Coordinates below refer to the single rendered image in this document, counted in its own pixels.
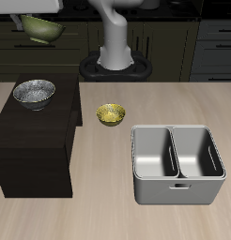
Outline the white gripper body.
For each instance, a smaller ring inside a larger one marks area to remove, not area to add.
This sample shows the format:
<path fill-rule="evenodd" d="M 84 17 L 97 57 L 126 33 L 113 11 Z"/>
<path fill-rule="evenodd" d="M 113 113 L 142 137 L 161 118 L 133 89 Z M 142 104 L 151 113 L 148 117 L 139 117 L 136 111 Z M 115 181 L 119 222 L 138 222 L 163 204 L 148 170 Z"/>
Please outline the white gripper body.
<path fill-rule="evenodd" d="M 63 0 L 0 0 L 0 14 L 57 13 Z"/>

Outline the dark wooden cabinet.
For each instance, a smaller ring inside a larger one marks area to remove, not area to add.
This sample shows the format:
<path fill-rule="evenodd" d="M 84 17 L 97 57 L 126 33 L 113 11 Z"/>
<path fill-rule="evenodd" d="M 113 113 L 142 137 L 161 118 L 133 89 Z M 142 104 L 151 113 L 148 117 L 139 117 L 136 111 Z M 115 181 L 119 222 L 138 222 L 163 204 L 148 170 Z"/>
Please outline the dark wooden cabinet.
<path fill-rule="evenodd" d="M 53 83 L 54 97 L 38 112 L 8 98 L 0 113 L 0 187 L 7 198 L 70 198 L 71 150 L 83 124 L 78 75 L 22 74 L 17 83 L 29 80 Z"/>

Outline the white basket with two bins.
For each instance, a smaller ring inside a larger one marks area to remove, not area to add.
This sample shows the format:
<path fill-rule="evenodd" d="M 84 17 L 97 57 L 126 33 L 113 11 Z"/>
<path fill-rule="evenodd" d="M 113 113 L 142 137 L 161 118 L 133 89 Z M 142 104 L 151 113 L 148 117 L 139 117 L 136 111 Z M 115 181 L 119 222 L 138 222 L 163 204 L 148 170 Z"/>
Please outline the white basket with two bins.
<path fill-rule="evenodd" d="M 134 126 L 131 161 L 139 204 L 211 204 L 226 178 L 206 126 Z"/>

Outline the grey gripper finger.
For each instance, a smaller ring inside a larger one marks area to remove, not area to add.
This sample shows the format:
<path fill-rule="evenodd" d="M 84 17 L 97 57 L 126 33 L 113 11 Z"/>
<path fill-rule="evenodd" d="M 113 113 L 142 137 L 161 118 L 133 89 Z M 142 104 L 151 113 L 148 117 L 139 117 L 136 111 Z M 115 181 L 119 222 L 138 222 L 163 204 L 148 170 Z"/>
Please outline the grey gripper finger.
<path fill-rule="evenodd" d="M 10 14 L 9 16 L 16 24 L 17 30 L 23 31 L 23 24 L 22 24 L 22 21 L 20 20 L 20 18 L 18 17 L 18 14 Z"/>

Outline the dark kitchen cupboards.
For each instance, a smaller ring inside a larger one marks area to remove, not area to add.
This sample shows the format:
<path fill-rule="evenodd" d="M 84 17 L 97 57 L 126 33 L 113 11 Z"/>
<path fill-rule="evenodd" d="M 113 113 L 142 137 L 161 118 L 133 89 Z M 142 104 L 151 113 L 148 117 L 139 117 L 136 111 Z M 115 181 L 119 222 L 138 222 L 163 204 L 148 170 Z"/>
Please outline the dark kitchen cupboards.
<path fill-rule="evenodd" d="M 100 14 L 87 0 L 63 0 L 57 13 L 33 16 L 66 26 L 60 39 L 34 42 L 9 14 L 0 14 L 0 82 L 14 82 L 22 73 L 75 73 L 92 51 L 103 44 Z M 157 10 L 120 8 L 128 21 L 128 45 L 152 64 L 150 82 L 186 82 L 193 60 L 198 23 L 172 18 L 178 9 L 194 10 L 191 0 L 162 0 Z"/>

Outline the green bowl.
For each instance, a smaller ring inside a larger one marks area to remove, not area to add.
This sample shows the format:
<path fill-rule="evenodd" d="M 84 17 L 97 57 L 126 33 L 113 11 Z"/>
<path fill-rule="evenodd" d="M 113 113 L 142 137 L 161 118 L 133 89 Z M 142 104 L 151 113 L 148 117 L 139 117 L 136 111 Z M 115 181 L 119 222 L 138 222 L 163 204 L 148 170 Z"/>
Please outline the green bowl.
<path fill-rule="evenodd" d="M 23 30 L 29 38 L 43 44 L 56 41 L 66 29 L 64 25 L 27 15 L 22 15 L 21 20 Z"/>

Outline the yellow bowl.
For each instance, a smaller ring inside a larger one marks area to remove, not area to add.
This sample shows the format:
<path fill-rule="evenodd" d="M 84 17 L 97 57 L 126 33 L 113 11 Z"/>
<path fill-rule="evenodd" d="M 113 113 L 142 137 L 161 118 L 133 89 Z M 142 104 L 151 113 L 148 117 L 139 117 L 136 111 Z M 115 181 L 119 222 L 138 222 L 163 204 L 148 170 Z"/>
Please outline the yellow bowl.
<path fill-rule="evenodd" d="M 101 105 L 96 110 L 99 121 L 107 127 L 119 125 L 126 115 L 125 109 L 118 104 L 107 103 Z"/>

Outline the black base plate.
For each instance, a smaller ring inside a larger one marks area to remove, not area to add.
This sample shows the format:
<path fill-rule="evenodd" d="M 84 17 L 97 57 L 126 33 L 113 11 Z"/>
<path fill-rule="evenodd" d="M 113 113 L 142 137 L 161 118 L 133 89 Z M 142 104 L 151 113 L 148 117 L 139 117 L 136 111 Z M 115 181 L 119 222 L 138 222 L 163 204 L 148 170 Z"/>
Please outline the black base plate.
<path fill-rule="evenodd" d="M 139 51 L 131 52 L 134 64 L 122 70 L 102 67 L 99 57 L 99 51 L 92 51 L 80 64 L 80 74 L 88 83 L 144 83 L 152 73 L 151 63 Z"/>

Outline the black bowl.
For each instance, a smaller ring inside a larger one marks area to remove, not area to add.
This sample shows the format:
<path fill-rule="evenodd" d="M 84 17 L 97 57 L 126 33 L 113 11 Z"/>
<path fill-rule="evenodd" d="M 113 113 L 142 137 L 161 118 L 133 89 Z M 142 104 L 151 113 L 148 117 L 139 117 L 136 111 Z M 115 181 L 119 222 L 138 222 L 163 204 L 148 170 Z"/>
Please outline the black bowl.
<path fill-rule="evenodd" d="M 13 90 L 13 97 L 26 109 L 41 111 L 50 104 L 55 86 L 47 80 L 30 80 Z"/>

